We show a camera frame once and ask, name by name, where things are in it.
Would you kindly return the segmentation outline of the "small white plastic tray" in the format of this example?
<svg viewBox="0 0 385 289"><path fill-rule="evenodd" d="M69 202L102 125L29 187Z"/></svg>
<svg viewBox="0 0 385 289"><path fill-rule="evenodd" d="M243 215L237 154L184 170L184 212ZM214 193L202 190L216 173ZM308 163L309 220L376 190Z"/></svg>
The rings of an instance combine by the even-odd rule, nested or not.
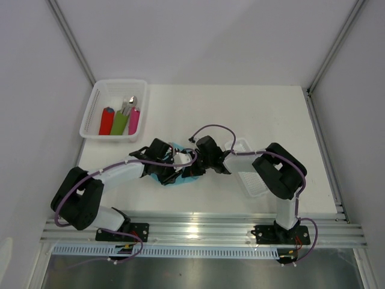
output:
<svg viewBox="0 0 385 289"><path fill-rule="evenodd" d="M233 150L237 153L254 152L245 138L238 138L233 146ZM229 154L229 157L230 160L226 160L224 166L231 174L235 174L241 188L247 196L261 197L269 192L268 187L256 172L235 170L236 166L233 160L235 155Z"/></svg>

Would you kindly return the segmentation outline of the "red napkin roll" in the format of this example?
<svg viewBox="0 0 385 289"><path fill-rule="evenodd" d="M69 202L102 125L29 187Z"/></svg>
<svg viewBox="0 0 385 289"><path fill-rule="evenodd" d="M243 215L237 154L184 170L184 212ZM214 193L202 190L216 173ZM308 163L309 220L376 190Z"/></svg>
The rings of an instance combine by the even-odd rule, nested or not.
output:
<svg viewBox="0 0 385 289"><path fill-rule="evenodd" d="M100 120L99 135L110 135L114 122L115 111L111 107L106 107L102 111Z"/></svg>

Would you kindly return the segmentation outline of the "pink napkin roll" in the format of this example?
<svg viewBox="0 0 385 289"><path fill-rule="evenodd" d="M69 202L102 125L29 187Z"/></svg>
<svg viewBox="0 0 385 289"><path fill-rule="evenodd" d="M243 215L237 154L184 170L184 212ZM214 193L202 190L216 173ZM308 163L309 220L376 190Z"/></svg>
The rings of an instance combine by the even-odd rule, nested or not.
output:
<svg viewBox="0 0 385 289"><path fill-rule="evenodd" d="M140 110L137 107L131 109L131 113L129 116L129 124L128 124L128 135L134 135L138 128L138 123L140 119Z"/></svg>

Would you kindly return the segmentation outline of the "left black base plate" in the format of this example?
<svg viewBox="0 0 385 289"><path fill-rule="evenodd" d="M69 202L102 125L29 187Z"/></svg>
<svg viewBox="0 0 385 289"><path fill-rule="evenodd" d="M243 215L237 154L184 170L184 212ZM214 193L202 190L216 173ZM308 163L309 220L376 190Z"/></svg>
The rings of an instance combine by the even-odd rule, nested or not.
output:
<svg viewBox="0 0 385 289"><path fill-rule="evenodd" d="M103 229L98 229L96 232L95 240L115 243L137 242L137 239L126 235L131 234L139 237L143 243L146 243L149 236L149 227L150 226L148 223L125 222L117 230L118 233L111 233Z"/></svg>

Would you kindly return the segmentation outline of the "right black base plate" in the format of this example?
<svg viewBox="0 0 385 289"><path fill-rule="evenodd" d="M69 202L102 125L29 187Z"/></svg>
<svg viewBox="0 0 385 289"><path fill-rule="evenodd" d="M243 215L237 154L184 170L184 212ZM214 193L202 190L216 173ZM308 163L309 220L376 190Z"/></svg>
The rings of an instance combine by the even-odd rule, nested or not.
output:
<svg viewBox="0 0 385 289"><path fill-rule="evenodd" d="M308 227L303 225L290 230L283 229L277 224L256 225L251 234L256 237L257 244L295 245L297 239L300 240L299 244L311 244Z"/></svg>

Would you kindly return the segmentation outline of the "aluminium frame post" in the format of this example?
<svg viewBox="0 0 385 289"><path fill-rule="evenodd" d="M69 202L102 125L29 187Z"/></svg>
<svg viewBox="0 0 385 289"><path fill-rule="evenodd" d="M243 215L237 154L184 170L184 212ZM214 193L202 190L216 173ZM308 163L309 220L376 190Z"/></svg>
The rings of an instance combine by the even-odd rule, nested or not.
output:
<svg viewBox="0 0 385 289"><path fill-rule="evenodd" d="M94 74L82 52L81 47L79 46L79 43L66 19L64 12L62 11L59 5L59 2L56 0L46 0L45 3L50 9L59 29L61 30L87 81L90 83L91 86L94 86L94 84L96 83Z"/></svg>
<svg viewBox="0 0 385 289"><path fill-rule="evenodd" d="M333 43L330 46L330 49L328 50L325 58L321 63L321 66L317 70L309 87L306 89L307 95L309 97L311 97L314 94L317 86L322 81L323 77L325 76L328 69L332 65L334 59L336 58L344 42L346 41L347 37L352 31L354 25L356 24L357 20L359 19L360 15L365 9L365 6L367 3L368 3L367 0L358 0L354 2L352 9L348 13L346 19L343 22L343 25L341 26L335 39L333 40Z"/></svg>

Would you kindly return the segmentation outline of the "left aluminium frame post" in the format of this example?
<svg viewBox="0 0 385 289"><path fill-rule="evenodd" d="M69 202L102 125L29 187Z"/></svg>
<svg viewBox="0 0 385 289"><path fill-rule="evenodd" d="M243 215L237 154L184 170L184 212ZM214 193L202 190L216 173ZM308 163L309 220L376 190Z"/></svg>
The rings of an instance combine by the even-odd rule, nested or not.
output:
<svg viewBox="0 0 385 289"><path fill-rule="evenodd" d="M90 83L91 86L94 86L94 84L96 83L94 74L82 52L81 47L79 46L79 43L66 19L64 12L62 11L59 5L59 2L56 0L46 0L45 3L50 9L59 29L61 30L87 81Z"/></svg>

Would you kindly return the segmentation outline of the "teal paper napkin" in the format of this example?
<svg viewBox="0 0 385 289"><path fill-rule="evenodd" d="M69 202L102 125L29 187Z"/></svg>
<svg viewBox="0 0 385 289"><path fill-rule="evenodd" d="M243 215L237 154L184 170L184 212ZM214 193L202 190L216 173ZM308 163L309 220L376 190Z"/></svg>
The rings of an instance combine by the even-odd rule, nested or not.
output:
<svg viewBox="0 0 385 289"><path fill-rule="evenodd" d="M183 146L181 146L177 143L169 143L169 145L173 148L174 151L177 151L177 152L185 150L185 148ZM171 182L163 184L161 182L162 178L159 178L158 175L153 173L150 175L150 177L153 178L156 182L158 182L162 185L168 185L168 186L188 184L188 183L191 183L191 182L198 180L198 178L199 178L198 176L189 176L189 177L183 178L182 175L178 175Z"/></svg>

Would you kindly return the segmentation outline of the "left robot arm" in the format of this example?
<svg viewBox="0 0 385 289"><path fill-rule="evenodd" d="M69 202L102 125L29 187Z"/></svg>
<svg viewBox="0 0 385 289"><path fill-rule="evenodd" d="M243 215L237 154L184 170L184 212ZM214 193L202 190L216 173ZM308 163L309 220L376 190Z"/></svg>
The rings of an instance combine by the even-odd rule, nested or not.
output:
<svg viewBox="0 0 385 289"><path fill-rule="evenodd" d="M116 240L127 239L131 233L128 217L116 208L101 205L104 192L146 175L172 174L176 171L172 163L173 147L156 138L150 146L94 172L79 166L70 169L51 202L55 224L78 231L89 227L107 229Z"/></svg>

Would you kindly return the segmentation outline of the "right aluminium frame post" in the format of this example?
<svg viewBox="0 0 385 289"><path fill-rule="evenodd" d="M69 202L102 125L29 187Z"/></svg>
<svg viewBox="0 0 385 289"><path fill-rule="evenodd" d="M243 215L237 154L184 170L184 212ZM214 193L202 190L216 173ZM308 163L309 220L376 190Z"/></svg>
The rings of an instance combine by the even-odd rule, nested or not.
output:
<svg viewBox="0 0 385 289"><path fill-rule="evenodd" d="M330 46L330 49L328 50L325 58L321 63L321 66L317 70L309 87L306 89L307 95L309 97L311 97L314 94L317 86L322 81L323 77L325 76L328 69L332 65L334 59L336 58L344 42L346 41L347 37L352 31L354 25L356 24L357 20L359 19L360 15L365 9L365 6L367 3L368 3L367 0L358 0L354 2L352 9L348 13L346 19L343 22L343 25L341 26L335 39L333 40L333 43Z"/></svg>

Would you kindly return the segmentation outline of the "aluminium mounting rail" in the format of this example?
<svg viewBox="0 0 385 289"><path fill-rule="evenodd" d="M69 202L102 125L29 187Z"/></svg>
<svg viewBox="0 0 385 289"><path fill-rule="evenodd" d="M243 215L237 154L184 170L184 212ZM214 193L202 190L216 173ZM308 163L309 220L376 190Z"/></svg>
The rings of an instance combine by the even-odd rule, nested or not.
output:
<svg viewBox="0 0 385 289"><path fill-rule="evenodd" d="M274 214L147 213L130 212L135 223L150 226L148 244L166 246L255 245L251 230L269 225ZM365 248L368 243L360 225L347 222L344 214L306 217L302 224L318 235L316 247Z"/></svg>

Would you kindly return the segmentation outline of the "large white plastic basket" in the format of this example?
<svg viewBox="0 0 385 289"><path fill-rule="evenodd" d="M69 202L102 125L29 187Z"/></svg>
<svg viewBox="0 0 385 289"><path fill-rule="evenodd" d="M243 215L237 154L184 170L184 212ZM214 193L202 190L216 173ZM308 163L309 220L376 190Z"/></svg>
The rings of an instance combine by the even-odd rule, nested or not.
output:
<svg viewBox="0 0 385 289"><path fill-rule="evenodd" d="M136 96L136 107L140 110L140 119L134 135L128 135L128 124L122 135L99 135L102 111L111 107L116 113L121 109L124 99ZM95 83L83 116L79 133L83 138L106 141L135 142L146 119L149 94L147 82L140 79L104 79Z"/></svg>

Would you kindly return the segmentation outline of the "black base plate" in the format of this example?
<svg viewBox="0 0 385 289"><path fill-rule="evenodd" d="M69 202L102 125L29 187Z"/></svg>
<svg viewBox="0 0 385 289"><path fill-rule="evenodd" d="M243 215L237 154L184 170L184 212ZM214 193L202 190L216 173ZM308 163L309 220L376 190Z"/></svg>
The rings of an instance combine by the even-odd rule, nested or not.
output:
<svg viewBox="0 0 385 289"><path fill-rule="evenodd" d="M299 244L311 244L308 227L303 225L290 230L283 229L277 224L256 225L251 234L256 237L257 244L295 245L297 239L300 240Z"/></svg>
<svg viewBox="0 0 385 289"><path fill-rule="evenodd" d="M137 242L137 239L126 235L131 234L139 237L143 243L146 243L149 236L149 227L150 226L148 223L125 222L117 230L118 233L111 233L103 229L98 229L96 232L95 240L115 243Z"/></svg>

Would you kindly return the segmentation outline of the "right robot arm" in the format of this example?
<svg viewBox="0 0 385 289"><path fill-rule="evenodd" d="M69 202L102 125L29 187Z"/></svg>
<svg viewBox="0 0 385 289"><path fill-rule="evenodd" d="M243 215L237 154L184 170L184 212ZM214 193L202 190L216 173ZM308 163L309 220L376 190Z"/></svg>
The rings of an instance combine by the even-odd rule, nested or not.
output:
<svg viewBox="0 0 385 289"><path fill-rule="evenodd" d="M221 150L210 136L196 141L197 159L182 177L196 177L208 169L218 174L255 173L277 198L277 214L273 223L271 244L288 244L300 234L298 217L299 195L306 186L306 168L278 143L271 143L263 151L237 152Z"/></svg>

